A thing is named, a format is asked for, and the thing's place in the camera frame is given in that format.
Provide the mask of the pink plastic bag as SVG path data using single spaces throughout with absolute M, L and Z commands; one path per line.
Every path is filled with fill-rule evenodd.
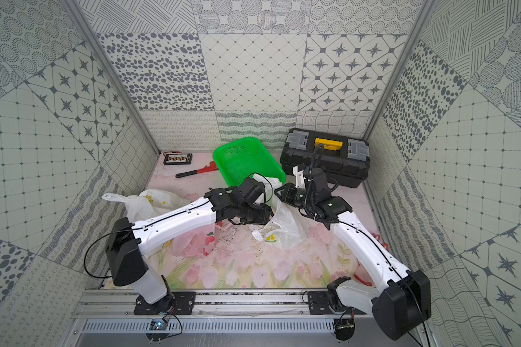
M 195 228 L 172 242 L 171 253 L 179 257 L 206 257 L 217 245 L 214 224 Z

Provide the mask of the lemon print plastic bag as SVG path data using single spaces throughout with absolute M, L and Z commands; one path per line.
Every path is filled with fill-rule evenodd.
M 126 209 L 126 217 L 130 222 L 154 218 L 188 205 L 190 201 L 175 193 L 159 189 L 147 189 L 139 195 L 123 196 L 106 193 L 103 200 L 121 202 Z

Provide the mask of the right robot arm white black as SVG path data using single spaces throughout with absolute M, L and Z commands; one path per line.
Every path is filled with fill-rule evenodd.
M 371 315 L 382 332 L 396 341 L 431 317 L 431 285 L 420 270 L 412 271 L 379 243 L 344 198 L 335 196 L 325 173 L 313 166 L 292 169 L 295 183 L 275 190 L 279 200 L 304 212 L 330 230 L 354 254 L 370 277 L 370 286 L 349 276 L 327 286 L 331 309 L 339 314 Z

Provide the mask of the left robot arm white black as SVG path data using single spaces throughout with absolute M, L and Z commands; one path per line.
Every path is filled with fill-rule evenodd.
M 146 256 L 171 239 L 197 228 L 239 219 L 239 224 L 265 225 L 271 218 L 266 185 L 247 177 L 238 187 L 212 189 L 182 208 L 142 221 L 118 220 L 105 246 L 115 286 L 130 286 L 146 304 L 170 297 L 167 282 L 149 267 Z

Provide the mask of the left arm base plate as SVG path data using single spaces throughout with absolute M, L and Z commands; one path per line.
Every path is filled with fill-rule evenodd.
M 171 292 L 155 304 L 149 304 L 139 295 L 135 302 L 134 315 L 160 315 L 175 313 L 176 315 L 192 315 L 195 306 L 194 291 Z

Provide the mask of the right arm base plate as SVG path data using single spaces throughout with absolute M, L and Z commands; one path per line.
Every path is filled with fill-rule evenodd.
M 308 305 L 310 315 L 341 315 L 351 310 L 351 308 L 334 307 L 326 291 L 306 290 L 301 293 L 301 300 Z

